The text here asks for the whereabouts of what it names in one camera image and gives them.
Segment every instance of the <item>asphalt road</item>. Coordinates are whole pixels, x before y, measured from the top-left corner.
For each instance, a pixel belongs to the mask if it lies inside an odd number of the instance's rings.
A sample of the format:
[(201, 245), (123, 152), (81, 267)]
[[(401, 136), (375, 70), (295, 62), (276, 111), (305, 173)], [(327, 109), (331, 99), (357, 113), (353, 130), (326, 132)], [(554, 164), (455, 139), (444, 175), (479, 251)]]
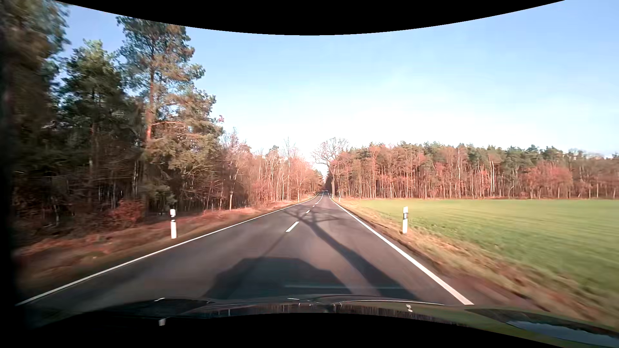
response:
[(38, 326), (53, 313), (81, 313), (162, 297), (295, 294), (375, 295), (462, 304), (326, 194), (319, 194), (23, 306), (27, 313), (38, 313), (28, 316)]

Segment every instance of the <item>bush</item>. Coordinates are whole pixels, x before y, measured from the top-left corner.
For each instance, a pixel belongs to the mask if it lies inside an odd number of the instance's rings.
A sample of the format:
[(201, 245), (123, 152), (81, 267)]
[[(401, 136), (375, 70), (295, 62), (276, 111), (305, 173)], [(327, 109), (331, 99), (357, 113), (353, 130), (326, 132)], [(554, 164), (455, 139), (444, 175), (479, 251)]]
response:
[(133, 227), (144, 218), (144, 203), (121, 199), (118, 207), (110, 211), (110, 218), (116, 228)]

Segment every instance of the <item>sky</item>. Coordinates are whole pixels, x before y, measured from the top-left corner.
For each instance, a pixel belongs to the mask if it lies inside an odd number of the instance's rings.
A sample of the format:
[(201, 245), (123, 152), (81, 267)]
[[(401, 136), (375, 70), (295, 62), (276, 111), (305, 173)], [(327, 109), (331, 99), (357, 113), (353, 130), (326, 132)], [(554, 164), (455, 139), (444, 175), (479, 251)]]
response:
[[(188, 28), (197, 87), (253, 150), (331, 137), (619, 152), (619, 1), (564, 0), (436, 27), (288, 36)], [(70, 6), (67, 38), (123, 43), (116, 15)]]

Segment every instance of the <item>black border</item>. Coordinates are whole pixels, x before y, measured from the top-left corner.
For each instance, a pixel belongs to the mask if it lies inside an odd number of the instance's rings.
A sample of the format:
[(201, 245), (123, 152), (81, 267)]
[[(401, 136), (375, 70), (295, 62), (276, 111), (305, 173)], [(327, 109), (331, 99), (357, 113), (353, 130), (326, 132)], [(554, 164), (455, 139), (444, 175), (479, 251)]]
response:
[(200, 1), (63, 1), (187, 27), (278, 35), (392, 32), (465, 22), (553, 4), (554, 1), (212, 3)]

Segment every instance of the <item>roadside verge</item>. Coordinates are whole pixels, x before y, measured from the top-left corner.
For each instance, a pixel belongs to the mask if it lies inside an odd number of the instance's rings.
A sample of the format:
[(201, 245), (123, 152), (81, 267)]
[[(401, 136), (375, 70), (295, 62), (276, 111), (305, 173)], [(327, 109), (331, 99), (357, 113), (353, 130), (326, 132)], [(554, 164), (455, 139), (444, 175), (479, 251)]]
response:
[(196, 217), (180, 218), (176, 220), (176, 239), (170, 238), (170, 223), (160, 222), (126, 230), (94, 233), (83, 238), (45, 240), (19, 248), (13, 252), (13, 258), (18, 264), (16, 283), (22, 299), (18, 304), (301, 203), (280, 202), (271, 207), (206, 212)]
[(409, 232), (403, 235), (401, 221), (360, 206), (356, 199), (342, 199), (339, 204), (377, 232), (404, 246), (424, 263), (485, 294), (497, 304), (522, 308), (526, 302), (540, 310), (611, 327), (619, 326), (616, 302), (611, 298), (591, 298), (579, 293), (577, 284), (570, 279), (553, 278), (534, 268), (509, 262), (471, 243), (426, 233), (411, 226)]

